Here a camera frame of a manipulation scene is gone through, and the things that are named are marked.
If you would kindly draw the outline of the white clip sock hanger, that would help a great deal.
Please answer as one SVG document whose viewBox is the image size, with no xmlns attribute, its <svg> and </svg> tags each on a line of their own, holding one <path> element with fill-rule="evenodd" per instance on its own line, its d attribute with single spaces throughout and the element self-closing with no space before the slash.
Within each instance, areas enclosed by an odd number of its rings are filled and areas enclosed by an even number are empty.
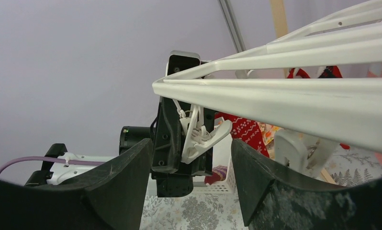
<svg viewBox="0 0 382 230">
<path fill-rule="evenodd" d="M 222 70 L 288 69 L 382 63 L 382 0 L 340 10 L 264 46 L 163 77 L 154 93 L 191 105 L 178 114 L 186 134 L 182 162 L 191 163 L 231 131 L 208 133 L 209 108 L 382 153 L 382 78 L 208 79 Z"/>
</svg>

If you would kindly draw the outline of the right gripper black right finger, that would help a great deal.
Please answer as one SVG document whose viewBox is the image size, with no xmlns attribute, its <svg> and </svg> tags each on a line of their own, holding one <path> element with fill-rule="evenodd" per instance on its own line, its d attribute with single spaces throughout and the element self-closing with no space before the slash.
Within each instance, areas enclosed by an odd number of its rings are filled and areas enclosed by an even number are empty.
<svg viewBox="0 0 382 230">
<path fill-rule="evenodd" d="M 299 197 L 293 212 L 303 216 L 306 230 L 382 230 L 382 178 L 344 187 L 305 176 L 257 153 L 234 139 L 231 156 L 243 222 L 261 230 L 261 210 L 271 190 L 286 189 Z M 275 230 L 264 224 L 264 230 Z"/>
</svg>

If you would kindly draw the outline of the red patterned sock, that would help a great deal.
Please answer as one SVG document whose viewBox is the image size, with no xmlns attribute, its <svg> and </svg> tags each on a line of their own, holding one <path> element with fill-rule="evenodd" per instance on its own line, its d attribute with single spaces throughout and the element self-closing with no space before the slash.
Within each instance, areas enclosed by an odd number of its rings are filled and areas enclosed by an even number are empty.
<svg viewBox="0 0 382 230">
<path fill-rule="evenodd" d="M 215 114 L 215 119 L 217 118 L 223 118 L 225 121 L 229 120 L 232 122 L 230 134 L 233 139 L 240 139 L 260 154 L 268 158 L 270 157 L 264 144 L 262 132 L 256 121 L 222 112 Z"/>
</svg>

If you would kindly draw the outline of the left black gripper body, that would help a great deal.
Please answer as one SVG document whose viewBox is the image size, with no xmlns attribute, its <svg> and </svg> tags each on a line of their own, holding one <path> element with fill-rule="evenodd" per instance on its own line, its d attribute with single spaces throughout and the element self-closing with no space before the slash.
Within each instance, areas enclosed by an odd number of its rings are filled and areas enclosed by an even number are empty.
<svg viewBox="0 0 382 230">
<path fill-rule="evenodd" d="M 181 162 L 185 134 L 174 102 L 161 97 L 155 120 L 150 126 L 153 159 L 149 194 L 157 197 L 183 197 L 193 189 L 195 176 L 212 175 L 213 149 L 189 164 Z"/>
</svg>

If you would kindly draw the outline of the pink brown sock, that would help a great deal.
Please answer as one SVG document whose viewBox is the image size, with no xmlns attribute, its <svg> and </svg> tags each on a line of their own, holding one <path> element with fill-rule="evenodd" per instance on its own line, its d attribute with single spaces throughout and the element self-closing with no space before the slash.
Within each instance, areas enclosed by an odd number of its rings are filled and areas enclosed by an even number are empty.
<svg viewBox="0 0 382 230">
<path fill-rule="evenodd" d="M 219 165 L 212 169 L 212 175 L 206 176 L 204 179 L 204 183 L 208 185 L 212 185 L 219 181 L 224 181 L 227 176 L 227 166 Z"/>
</svg>

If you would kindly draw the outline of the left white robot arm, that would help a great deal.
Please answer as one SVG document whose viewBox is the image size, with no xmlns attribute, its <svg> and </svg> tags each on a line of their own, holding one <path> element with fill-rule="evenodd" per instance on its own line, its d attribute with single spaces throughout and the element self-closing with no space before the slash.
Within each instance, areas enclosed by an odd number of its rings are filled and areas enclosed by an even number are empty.
<svg viewBox="0 0 382 230">
<path fill-rule="evenodd" d="M 45 157 L 106 162 L 125 154 L 139 141 L 149 138 L 153 141 L 152 163 L 147 185 L 147 195 L 157 197 L 183 197 L 207 187 L 206 179 L 214 174 L 219 160 L 214 157 L 214 147 L 191 162 L 182 162 L 186 132 L 179 120 L 177 108 L 185 112 L 186 118 L 193 109 L 189 103 L 175 103 L 172 99 L 159 99 L 157 115 L 150 126 L 124 126 L 121 129 L 116 153 L 95 154 L 67 150 L 62 143 L 53 144 Z"/>
</svg>

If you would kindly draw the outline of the red santa sock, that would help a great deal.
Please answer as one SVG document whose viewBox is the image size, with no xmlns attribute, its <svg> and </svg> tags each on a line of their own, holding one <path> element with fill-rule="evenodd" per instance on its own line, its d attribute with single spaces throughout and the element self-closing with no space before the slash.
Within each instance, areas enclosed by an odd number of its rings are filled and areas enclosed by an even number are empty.
<svg viewBox="0 0 382 230">
<path fill-rule="evenodd" d="M 337 79 L 342 78 L 338 66 L 291 68 L 287 79 Z"/>
</svg>

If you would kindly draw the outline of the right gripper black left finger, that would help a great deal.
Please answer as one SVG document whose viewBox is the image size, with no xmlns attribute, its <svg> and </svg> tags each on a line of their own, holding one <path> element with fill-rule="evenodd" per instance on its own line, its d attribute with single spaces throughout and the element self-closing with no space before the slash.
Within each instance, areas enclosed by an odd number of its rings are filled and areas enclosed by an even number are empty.
<svg viewBox="0 0 382 230">
<path fill-rule="evenodd" d="M 58 185 L 0 180 L 0 230 L 137 230 L 152 162 L 152 141 Z"/>
</svg>

